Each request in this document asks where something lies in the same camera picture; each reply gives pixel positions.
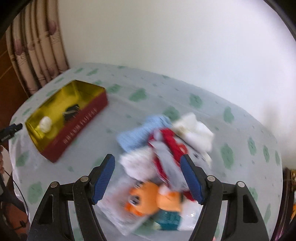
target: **open tin box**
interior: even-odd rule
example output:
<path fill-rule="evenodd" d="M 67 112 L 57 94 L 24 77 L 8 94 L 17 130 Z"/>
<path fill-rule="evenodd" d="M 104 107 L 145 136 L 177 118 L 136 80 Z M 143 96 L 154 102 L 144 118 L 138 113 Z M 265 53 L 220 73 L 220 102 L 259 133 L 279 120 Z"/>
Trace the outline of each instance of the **open tin box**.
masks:
<path fill-rule="evenodd" d="M 51 162 L 56 162 L 77 134 L 107 104 L 103 87 L 73 80 L 45 101 L 25 124 L 38 151 Z M 79 106 L 79 112 L 66 121 L 65 111 L 75 105 Z M 52 120 L 51 130 L 47 133 L 39 127 L 45 116 Z"/>

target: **blue gripper pad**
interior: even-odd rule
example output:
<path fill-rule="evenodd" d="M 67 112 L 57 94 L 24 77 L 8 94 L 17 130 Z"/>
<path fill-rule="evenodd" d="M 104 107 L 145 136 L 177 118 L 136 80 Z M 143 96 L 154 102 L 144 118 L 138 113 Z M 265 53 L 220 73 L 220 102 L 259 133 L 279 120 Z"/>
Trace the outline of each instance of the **blue gripper pad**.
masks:
<path fill-rule="evenodd" d="M 188 155 L 183 155 L 180 159 L 181 171 L 187 182 L 189 190 L 192 194 L 192 197 L 201 205 L 205 201 L 203 195 L 204 191 L 202 190 L 204 185 L 201 182 L 205 182 L 204 179 L 198 180 L 198 173 L 195 174 L 195 170 L 200 167 L 196 167 Z"/>
<path fill-rule="evenodd" d="M 102 170 L 97 181 L 94 184 L 94 194 L 92 196 L 92 201 L 94 203 L 97 203 L 104 196 L 104 193 L 115 168 L 114 156 L 108 154 L 99 167 Z"/>

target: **metal screw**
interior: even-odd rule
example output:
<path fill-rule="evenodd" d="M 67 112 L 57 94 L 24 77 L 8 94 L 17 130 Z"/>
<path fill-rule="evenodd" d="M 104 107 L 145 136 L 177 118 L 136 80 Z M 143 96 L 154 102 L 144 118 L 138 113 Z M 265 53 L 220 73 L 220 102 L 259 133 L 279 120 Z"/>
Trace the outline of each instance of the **metal screw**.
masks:
<path fill-rule="evenodd" d="M 80 178 L 80 181 L 82 181 L 83 183 L 87 182 L 88 180 L 89 180 L 88 176 L 83 176 L 83 177 Z"/>
<path fill-rule="evenodd" d="M 214 176 L 208 176 L 207 179 L 210 181 L 210 182 L 214 182 L 216 180 L 216 178 Z"/>
<path fill-rule="evenodd" d="M 51 186 L 52 188 L 55 188 L 55 187 L 57 186 L 57 182 L 52 182 L 52 183 L 50 184 L 50 186 Z"/>
<path fill-rule="evenodd" d="M 244 184 L 243 182 L 238 182 L 237 184 L 238 184 L 238 186 L 241 187 L 241 188 L 245 187 L 245 184 Z"/>

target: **white cloth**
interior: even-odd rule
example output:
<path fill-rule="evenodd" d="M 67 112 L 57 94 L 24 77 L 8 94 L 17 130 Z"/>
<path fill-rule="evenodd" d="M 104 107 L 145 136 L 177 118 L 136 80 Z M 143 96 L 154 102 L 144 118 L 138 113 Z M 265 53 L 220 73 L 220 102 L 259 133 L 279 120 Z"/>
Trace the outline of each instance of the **white cloth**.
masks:
<path fill-rule="evenodd" d="M 212 150 L 214 133 L 206 125 L 196 120 L 190 112 L 173 123 L 173 131 L 195 150 L 203 153 Z"/>
<path fill-rule="evenodd" d="M 153 158 L 152 148 L 146 146 L 121 155 L 119 162 L 123 165 L 127 175 L 145 182 L 157 176 Z"/>

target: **light blue cloth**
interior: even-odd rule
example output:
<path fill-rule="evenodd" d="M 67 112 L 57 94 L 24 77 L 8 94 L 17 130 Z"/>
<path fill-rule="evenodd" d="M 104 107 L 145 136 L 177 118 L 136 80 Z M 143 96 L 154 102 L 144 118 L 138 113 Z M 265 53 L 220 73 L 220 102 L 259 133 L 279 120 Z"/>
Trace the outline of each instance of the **light blue cloth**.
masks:
<path fill-rule="evenodd" d="M 119 145 L 126 152 L 145 146 L 149 135 L 154 129 L 170 128 L 171 121 L 163 115 L 148 116 L 144 124 L 131 131 L 125 131 L 117 136 Z"/>

